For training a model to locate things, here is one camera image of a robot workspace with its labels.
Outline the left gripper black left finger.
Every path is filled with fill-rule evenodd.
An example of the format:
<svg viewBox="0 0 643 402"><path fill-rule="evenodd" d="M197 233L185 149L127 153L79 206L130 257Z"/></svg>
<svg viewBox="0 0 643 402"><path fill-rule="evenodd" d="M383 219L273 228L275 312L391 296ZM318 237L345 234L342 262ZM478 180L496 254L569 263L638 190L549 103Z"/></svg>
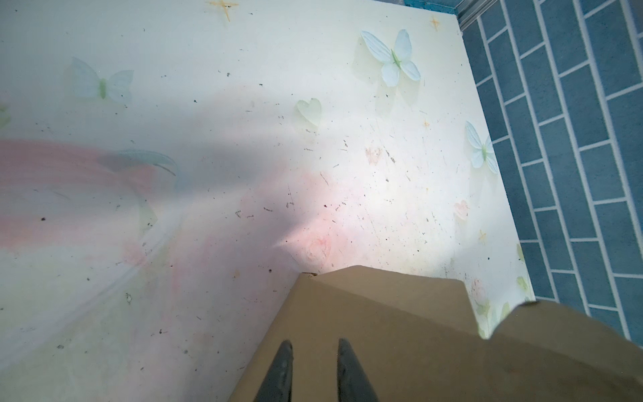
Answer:
<svg viewBox="0 0 643 402"><path fill-rule="evenodd" d="M291 402L293 348L289 340L279 346L254 402Z"/></svg>

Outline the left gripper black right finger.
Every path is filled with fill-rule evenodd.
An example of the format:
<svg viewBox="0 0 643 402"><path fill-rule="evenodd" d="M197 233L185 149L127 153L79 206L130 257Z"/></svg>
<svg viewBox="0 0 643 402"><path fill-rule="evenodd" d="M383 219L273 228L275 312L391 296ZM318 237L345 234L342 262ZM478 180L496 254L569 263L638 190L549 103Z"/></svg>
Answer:
<svg viewBox="0 0 643 402"><path fill-rule="evenodd" d="M378 402L378 396L346 338L338 341L337 383L339 402Z"/></svg>

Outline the brown cardboard paper box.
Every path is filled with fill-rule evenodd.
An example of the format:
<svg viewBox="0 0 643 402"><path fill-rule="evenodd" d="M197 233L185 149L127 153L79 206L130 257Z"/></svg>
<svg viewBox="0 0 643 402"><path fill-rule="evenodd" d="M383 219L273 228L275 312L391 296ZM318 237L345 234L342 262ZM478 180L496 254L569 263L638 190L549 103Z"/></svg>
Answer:
<svg viewBox="0 0 643 402"><path fill-rule="evenodd" d="M303 273L236 385L254 401L284 340L291 401L338 401L338 341L378 401L639 401L642 351L550 301L512 308L483 338L463 282L364 266Z"/></svg>

